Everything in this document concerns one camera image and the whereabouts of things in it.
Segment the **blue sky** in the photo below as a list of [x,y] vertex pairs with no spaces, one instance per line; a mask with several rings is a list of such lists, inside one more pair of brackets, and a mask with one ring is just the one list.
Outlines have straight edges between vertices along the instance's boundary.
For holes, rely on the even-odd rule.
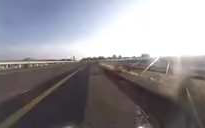
[[0,59],[205,55],[205,0],[0,0]]
[[[128,3],[128,0],[0,0],[0,59],[81,56],[69,47],[89,38]],[[63,44],[64,48],[50,48],[57,44]]]

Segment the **road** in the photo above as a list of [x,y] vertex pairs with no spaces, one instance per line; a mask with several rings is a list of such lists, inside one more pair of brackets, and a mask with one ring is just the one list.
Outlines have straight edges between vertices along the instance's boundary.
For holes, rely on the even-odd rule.
[[0,127],[194,127],[170,100],[98,64],[82,65],[36,88],[41,91],[30,90],[0,106]]

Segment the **bridge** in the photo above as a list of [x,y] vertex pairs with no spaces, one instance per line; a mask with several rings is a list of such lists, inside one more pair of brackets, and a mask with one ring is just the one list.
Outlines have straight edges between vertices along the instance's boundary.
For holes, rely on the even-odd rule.
[[126,63],[0,62],[10,67],[0,69],[0,128],[205,127],[204,105],[186,95],[199,93],[204,82],[187,79],[192,83],[179,92],[175,77],[152,70],[141,76],[145,68],[128,71]]

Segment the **sunlight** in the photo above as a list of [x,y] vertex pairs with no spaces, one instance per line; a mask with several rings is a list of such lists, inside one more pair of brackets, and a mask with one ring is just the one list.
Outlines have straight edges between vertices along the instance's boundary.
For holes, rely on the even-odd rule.
[[120,13],[89,41],[91,54],[205,55],[205,1],[141,1]]

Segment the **distant hill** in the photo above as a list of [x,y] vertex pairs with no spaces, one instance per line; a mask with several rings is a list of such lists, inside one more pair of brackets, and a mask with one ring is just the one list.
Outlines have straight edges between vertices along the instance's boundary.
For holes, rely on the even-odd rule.
[[25,59],[23,59],[23,60],[24,60],[24,61],[30,61],[30,60],[36,60],[36,59],[27,57],[27,58],[25,58]]

